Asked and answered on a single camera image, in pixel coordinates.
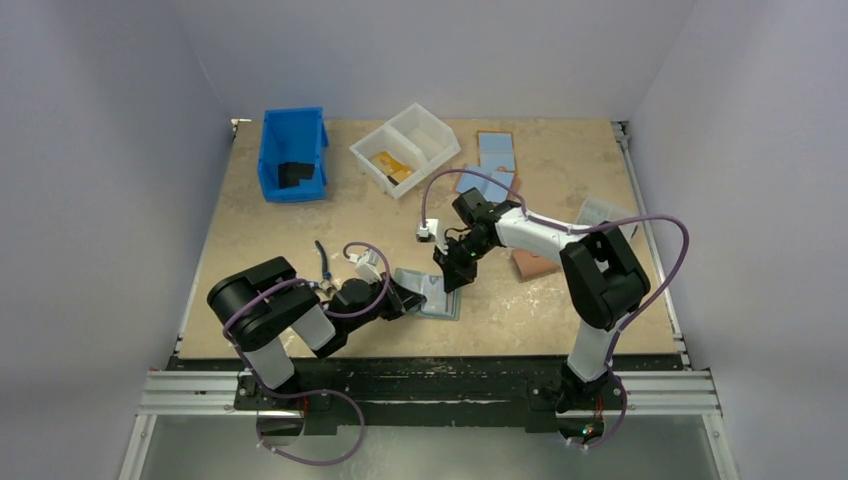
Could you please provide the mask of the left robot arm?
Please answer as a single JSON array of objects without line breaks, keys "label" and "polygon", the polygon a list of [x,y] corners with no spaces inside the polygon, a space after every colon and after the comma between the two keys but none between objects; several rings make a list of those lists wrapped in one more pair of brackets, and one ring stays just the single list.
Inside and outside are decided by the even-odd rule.
[{"label": "left robot arm", "polygon": [[275,409],[292,405],[301,388],[280,339],[285,330],[325,358],[344,347],[355,330],[377,319],[399,319],[425,301],[385,272],[348,279],[323,299],[282,256],[219,281],[206,299],[225,339],[260,383],[260,397]]}]

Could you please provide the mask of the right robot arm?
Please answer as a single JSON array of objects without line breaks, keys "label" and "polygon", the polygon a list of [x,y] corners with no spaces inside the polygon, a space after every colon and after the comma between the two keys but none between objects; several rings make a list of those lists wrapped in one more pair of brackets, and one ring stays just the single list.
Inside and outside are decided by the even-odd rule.
[{"label": "right robot arm", "polygon": [[422,220],[416,231],[418,241],[435,245],[445,292],[473,283],[479,260],[496,247],[524,250],[562,269],[580,325],[562,366],[559,408],[588,405],[610,377],[620,327],[651,290],[621,230],[536,217],[513,200],[490,202],[476,188],[460,194],[452,207],[465,227],[458,237],[448,237],[435,219]]}]

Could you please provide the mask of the green card holder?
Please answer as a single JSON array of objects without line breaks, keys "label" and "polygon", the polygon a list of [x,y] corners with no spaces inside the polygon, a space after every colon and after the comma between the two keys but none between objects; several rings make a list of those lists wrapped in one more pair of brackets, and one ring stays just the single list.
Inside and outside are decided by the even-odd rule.
[{"label": "green card holder", "polygon": [[459,319],[460,292],[456,290],[446,293],[444,278],[441,275],[398,267],[393,272],[393,279],[407,290],[424,296],[424,302],[418,307],[421,316],[444,320]]}]

